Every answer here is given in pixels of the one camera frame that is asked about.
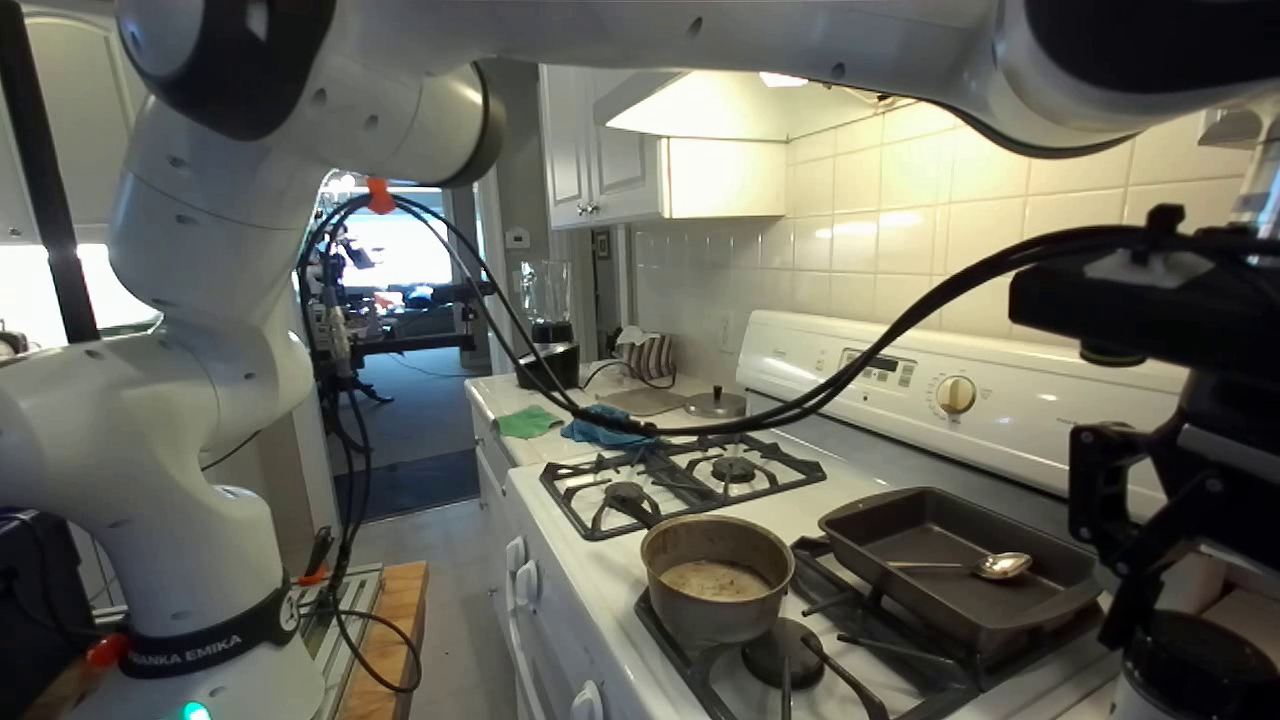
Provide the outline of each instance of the stainless steel pot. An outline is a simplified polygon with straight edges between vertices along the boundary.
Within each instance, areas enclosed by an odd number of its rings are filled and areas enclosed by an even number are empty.
[[[692,656],[765,635],[794,575],[790,549],[737,517],[663,521],[639,561],[650,611]]]

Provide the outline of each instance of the oven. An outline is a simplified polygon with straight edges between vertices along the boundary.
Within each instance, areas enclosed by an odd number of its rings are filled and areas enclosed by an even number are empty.
[[[753,318],[738,355],[753,408],[802,392],[870,336],[870,325]],[[593,707],[611,720],[1104,715],[1116,656],[1097,646],[1097,606],[1019,635],[999,659],[976,659],[971,646],[947,641],[838,565],[819,521],[852,500],[940,489],[1072,546],[1058,500],[1066,423],[1157,423],[1175,385],[1163,367],[1132,381],[1066,364],[1063,352],[920,331],[802,423],[517,469],[510,497],[529,514],[529,537],[557,567],[539,571],[557,611],[529,611],[539,641],[557,635],[543,654],[565,675],[543,707],[569,715],[574,691],[593,690]],[[824,647],[819,667],[809,654],[765,663],[761,647],[685,656],[645,600],[645,514],[723,514],[785,537],[794,579],[780,616],[790,635]]]

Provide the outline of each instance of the white tile backsplash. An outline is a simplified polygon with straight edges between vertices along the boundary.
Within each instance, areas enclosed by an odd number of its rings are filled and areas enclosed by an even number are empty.
[[[637,227],[639,325],[680,336],[685,373],[730,381],[753,310],[897,319],[947,272],[1035,234],[1230,222],[1248,151],[1195,148],[1180,122],[1078,159],[1025,159],[937,107],[842,126],[788,148],[788,216],[770,223]],[[1009,277],[940,310],[932,327],[1072,343],[1009,325]]]
[[[1121,223],[1123,187],[1028,195],[1025,234],[1043,236],[1076,223]]]
[[[982,137],[955,131],[952,201],[1025,195],[1031,159],[1013,158]]]
[[[910,137],[937,137],[937,131],[955,131],[963,128],[952,113],[932,107],[932,106],[907,106],[901,113],[886,113],[880,126],[880,144],[901,144]]]
[[[880,148],[837,158],[837,212],[875,212],[880,208]]]
[[[837,158],[880,148],[880,137],[883,137],[883,118],[842,126],[842,128],[837,128]]]
[[[1132,144],[1132,184],[1173,184],[1173,179],[1202,179],[1202,178],[1241,178],[1253,163],[1248,148],[1195,148],[1201,140],[1201,113],[1180,118],[1145,131]]]
[[[788,216],[830,216],[837,159],[802,159],[788,174]]]
[[[940,252],[947,272],[1017,242],[1025,242],[1025,195],[943,208]]]
[[[1127,179],[1132,144],[1076,158],[1076,159],[1031,159],[1031,195],[1048,194],[1089,194],[1089,187],[1121,187]]]
[[[875,272],[940,272],[940,208],[892,208],[880,212],[880,261]]]
[[[955,158],[955,131],[883,144],[880,203],[883,208],[940,203],[947,195],[952,158]]]
[[[880,256],[880,216],[837,216],[830,223],[830,267],[870,272]]]

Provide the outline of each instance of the range hood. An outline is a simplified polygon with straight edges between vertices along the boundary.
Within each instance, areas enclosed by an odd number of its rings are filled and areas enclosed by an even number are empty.
[[[594,106],[594,122],[645,137],[794,140],[897,107],[875,93],[767,72],[637,72]]]

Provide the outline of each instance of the gas stove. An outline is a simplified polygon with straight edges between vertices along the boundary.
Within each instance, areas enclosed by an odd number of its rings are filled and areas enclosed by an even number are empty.
[[[543,463],[539,482],[584,539],[607,539],[656,521],[780,497],[824,476],[819,460],[780,440],[703,435]]]

